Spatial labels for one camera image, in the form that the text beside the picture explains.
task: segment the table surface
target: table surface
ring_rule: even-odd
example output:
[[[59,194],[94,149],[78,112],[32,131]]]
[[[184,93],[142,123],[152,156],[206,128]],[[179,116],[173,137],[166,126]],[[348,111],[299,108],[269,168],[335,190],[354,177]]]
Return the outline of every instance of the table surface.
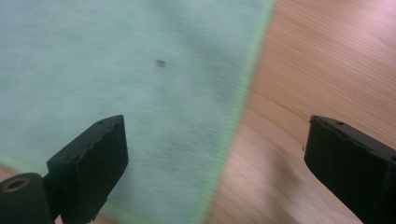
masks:
[[[313,114],[396,148],[396,1],[278,1],[206,223],[361,223],[304,164]]]

